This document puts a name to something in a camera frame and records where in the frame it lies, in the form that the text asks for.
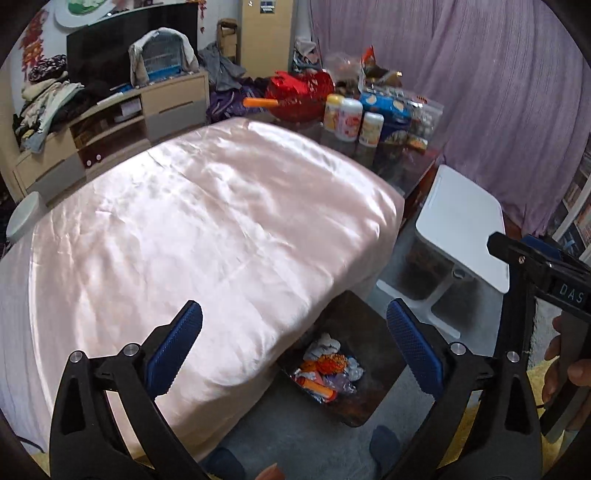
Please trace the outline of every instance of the purple curtain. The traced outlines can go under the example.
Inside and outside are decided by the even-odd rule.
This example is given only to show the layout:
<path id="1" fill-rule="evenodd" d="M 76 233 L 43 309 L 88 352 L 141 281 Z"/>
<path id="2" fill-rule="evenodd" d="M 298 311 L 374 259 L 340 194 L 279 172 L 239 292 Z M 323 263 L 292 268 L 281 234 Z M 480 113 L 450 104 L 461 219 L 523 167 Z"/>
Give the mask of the purple curtain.
<path id="1" fill-rule="evenodd" d="M 541 0 L 313 0 L 323 56 L 403 72 L 445 106 L 432 141 L 523 233 L 543 233 L 591 131 L 591 69 Z"/>

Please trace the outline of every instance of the orange tube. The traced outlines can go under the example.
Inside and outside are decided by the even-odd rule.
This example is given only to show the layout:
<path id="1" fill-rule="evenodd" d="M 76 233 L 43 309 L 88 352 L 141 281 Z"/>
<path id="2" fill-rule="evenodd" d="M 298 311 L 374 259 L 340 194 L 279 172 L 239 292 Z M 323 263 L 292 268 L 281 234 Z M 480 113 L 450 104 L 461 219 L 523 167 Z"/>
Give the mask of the orange tube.
<path id="1" fill-rule="evenodd" d="M 279 106 L 278 100 L 273 100 L 272 98 L 250 98 L 246 97 L 242 104 L 245 107 L 254 107 L 254 108 L 273 108 L 275 106 Z"/>
<path id="2" fill-rule="evenodd" d="M 324 387 L 323 385 L 318 385 L 318 383 L 313 382 L 312 380 L 308 380 L 307 378 L 298 377 L 295 379 L 295 382 L 299 386 L 305 388 L 306 390 L 310 390 L 310 391 L 320 395 L 327 402 L 333 401 L 337 396 L 337 393 L 334 390 L 332 390 L 331 388 Z"/>

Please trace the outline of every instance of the gray drawer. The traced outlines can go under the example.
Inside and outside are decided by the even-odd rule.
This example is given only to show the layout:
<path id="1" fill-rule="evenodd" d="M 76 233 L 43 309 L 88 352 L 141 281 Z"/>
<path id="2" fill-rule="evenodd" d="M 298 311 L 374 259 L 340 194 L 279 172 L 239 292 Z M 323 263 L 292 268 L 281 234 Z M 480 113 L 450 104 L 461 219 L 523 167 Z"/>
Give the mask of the gray drawer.
<path id="1" fill-rule="evenodd" d="M 75 153 L 37 179 L 27 189 L 27 193 L 39 192 L 43 201 L 47 203 L 84 177 L 84 167 L 78 153 Z"/>
<path id="2" fill-rule="evenodd" d="M 205 100 L 198 100 L 148 116 L 145 119 L 148 139 L 154 142 L 189 127 L 203 125 L 206 110 Z"/>

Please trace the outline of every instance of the yellow lid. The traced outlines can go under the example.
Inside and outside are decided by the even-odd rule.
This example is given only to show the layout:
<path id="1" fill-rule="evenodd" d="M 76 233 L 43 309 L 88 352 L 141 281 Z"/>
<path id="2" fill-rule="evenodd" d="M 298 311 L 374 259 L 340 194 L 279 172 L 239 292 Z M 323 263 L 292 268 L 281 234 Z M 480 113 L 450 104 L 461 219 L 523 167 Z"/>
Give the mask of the yellow lid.
<path id="1" fill-rule="evenodd" d="M 337 93 L 331 93 L 328 97 L 326 97 L 326 103 L 330 103 L 331 105 L 340 105 L 344 98 L 344 96 L 338 95 Z"/>

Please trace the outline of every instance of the plastic bottle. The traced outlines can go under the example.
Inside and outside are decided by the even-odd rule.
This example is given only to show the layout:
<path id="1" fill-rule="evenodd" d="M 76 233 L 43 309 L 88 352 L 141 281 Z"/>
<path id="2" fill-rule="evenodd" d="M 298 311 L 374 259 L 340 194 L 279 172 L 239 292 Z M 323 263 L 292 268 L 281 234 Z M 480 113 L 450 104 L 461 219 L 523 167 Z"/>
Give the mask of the plastic bottle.
<path id="1" fill-rule="evenodd" d="M 331 93 L 326 97 L 326 107 L 324 108 L 324 128 L 329 132 L 336 130 L 339 121 L 339 109 L 341 102 L 345 99 L 342 95 Z"/>
<path id="2" fill-rule="evenodd" d="M 367 112 L 363 117 L 363 126 L 359 134 L 359 143 L 369 148 L 376 148 L 379 135 L 384 126 L 384 116 L 379 113 Z"/>
<path id="3" fill-rule="evenodd" d="M 340 103 L 339 122 L 336 128 L 336 136 L 343 142 L 354 142 L 357 140 L 361 117 L 363 116 L 363 105 L 359 100 L 345 98 Z"/>

